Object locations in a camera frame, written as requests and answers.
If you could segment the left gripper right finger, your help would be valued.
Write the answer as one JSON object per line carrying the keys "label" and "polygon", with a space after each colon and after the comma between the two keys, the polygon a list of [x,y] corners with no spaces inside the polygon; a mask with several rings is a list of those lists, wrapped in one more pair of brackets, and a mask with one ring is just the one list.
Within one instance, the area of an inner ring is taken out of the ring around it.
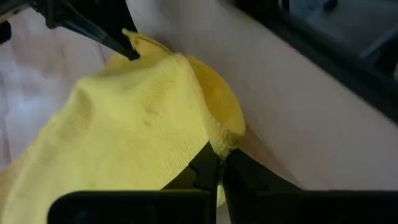
{"label": "left gripper right finger", "polygon": [[239,149],[226,158],[223,187],[231,224],[292,224],[287,201],[274,194],[299,187],[275,174]]}

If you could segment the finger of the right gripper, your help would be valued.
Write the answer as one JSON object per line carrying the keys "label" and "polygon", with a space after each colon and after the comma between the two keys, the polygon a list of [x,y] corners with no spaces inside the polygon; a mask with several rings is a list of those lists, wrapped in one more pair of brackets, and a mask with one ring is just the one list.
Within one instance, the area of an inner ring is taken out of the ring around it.
{"label": "finger of the right gripper", "polygon": [[123,30],[136,31],[126,0],[70,0],[73,30],[129,60],[139,58]]}
{"label": "finger of the right gripper", "polygon": [[73,12],[70,0],[32,0],[32,8],[44,16],[49,29],[63,27],[75,32],[71,22]]}

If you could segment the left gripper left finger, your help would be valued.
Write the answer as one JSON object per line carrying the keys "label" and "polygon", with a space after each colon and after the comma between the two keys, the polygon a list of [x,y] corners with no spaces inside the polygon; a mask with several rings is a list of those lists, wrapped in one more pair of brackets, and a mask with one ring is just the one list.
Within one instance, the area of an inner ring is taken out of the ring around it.
{"label": "left gripper left finger", "polygon": [[215,224],[220,158],[210,143],[188,163],[163,191],[176,199],[179,211],[190,224]]}

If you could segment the yellow microfiber towel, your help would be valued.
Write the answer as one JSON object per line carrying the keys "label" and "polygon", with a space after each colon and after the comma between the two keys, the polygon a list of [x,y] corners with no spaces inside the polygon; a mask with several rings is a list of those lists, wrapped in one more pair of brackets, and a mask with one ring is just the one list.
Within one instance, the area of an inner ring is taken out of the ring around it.
{"label": "yellow microfiber towel", "polygon": [[128,32],[136,60],[115,54],[82,78],[23,154],[0,171],[0,224],[45,224],[77,190],[159,190],[210,144],[225,158],[246,127],[224,79],[199,59]]}

